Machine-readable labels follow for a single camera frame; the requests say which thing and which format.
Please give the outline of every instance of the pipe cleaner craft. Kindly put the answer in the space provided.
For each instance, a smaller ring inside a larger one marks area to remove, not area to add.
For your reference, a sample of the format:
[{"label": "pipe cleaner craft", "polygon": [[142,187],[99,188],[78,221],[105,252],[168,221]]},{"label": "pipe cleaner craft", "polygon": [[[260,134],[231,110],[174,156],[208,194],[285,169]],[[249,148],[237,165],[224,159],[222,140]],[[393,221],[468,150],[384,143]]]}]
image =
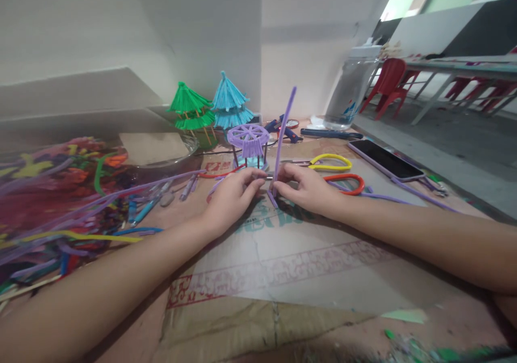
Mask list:
[{"label": "pipe cleaner craft", "polygon": [[176,120],[176,127],[178,129],[190,130],[192,136],[194,136],[193,130],[203,129],[206,138],[210,142],[210,137],[206,131],[207,127],[212,129],[212,135],[217,139],[212,127],[215,115],[210,111],[211,108],[212,105],[208,99],[188,88],[185,83],[179,82],[174,100],[168,111],[175,111],[178,114],[178,119]]},{"label": "pipe cleaner craft", "polygon": [[222,80],[219,83],[213,100],[215,113],[215,125],[223,129],[230,129],[237,125],[248,123],[253,118],[253,113],[244,105],[248,98],[221,71]]},{"label": "pipe cleaner craft", "polygon": [[239,166],[239,160],[235,148],[242,149],[241,157],[248,166],[248,158],[257,158],[257,167],[260,168],[260,157],[264,157],[263,166],[266,166],[267,144],[269,133],[262,126],[255,124],[242,124],[228,131],[228,142],[232,144],[235,166]]}]

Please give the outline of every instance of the scissors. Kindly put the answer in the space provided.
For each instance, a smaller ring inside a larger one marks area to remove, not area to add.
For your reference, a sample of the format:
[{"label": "scissors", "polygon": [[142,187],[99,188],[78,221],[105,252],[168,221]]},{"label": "scissors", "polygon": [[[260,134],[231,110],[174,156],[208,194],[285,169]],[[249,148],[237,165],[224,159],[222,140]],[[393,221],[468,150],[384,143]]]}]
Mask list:
[{"label": "scissors", "polygon": [[[324,165],[323,159],[325,159],[325,158],[337,159],[337,160],[343,162],[345,165],[342,165],[342,166]],[[346,170],[349,170],[352,168],[352,163],[350,162],[350,160],[346,159],[343,156],[329,154],[329,153],[319,155],[310,161],[291,161],[291,160],[281,161],[281,163],[285,163],[285,162],[290,162],[293,164],[297,164],[299,166],[306,166],[306,167],[309,167],[310,169],[314,169],[314,170],[325,170],[325,171],[346,171]],[[349,192],[341,191],[341,193],[351,195],[351,196],[356,196],[365,189],[365,181],[358,174],[342,173],[342,174],[335,174],[334,176],[326,176],[323,179],[327,182],[348,180],[348,179],[357,180],[359,182],[359,185],[356,189],[354,189],[353,191],[349,191]]]}]

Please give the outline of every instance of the water bottle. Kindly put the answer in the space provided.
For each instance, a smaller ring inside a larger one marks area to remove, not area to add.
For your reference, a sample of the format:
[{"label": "water bottle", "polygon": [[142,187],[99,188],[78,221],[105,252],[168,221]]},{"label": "water bottle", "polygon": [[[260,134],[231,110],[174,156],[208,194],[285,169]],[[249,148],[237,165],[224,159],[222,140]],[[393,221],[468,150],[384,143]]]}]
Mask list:
[{"label": "water bottle", "polygon": [[366,85],[379,62],[380,45],[372,45],[372,38],[350,51],[343,65],[341,77],[332,94],[323,125],[331,130],[346,130],[359,111],[366,93]]}]

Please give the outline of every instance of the glue gun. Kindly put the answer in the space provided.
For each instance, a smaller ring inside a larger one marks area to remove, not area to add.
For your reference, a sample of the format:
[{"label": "glue gun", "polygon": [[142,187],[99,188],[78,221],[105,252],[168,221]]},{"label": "glue gun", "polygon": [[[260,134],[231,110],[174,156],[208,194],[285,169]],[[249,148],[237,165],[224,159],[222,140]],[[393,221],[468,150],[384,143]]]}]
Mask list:
[{"label": "glue gun", "polygon": [[[264,128],[268,132],[270,132],[270,133],[271,132],[279,132],[280,131],[280,126],[282,125],[283,119],[284,119],[284,114],[282,114],[280,116],[280,120],[279,121],[272,120]],[[291,143],[297,143],[298,141],[303,140],[303,138],[298,137],[291,129],[288,129],[288,128],[285,128],[284,134],[289,137],[289,139],[291,140]]]}]

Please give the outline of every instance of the orange scissors handle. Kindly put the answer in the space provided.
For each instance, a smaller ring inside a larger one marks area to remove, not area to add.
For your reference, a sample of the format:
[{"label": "orange scissors handle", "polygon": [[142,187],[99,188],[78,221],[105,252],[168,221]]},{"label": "orange scissors handle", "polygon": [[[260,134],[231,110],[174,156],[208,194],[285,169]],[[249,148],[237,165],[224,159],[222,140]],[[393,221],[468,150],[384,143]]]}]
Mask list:
[{"label": "orange scissors handle", "polygon": [[354,179],[359,182],[359,185],[356,189],[350,192],[341,191],[342,194],[347,194],[350,196],[357,196],[365,189],[365,181],[362,179],[361,176],[354,173],[343,173],[343,174],[335,174],[334,176],[326,176],[323,178],[325,181],[339,181],[339,180],[346,180],[346,179]]}]

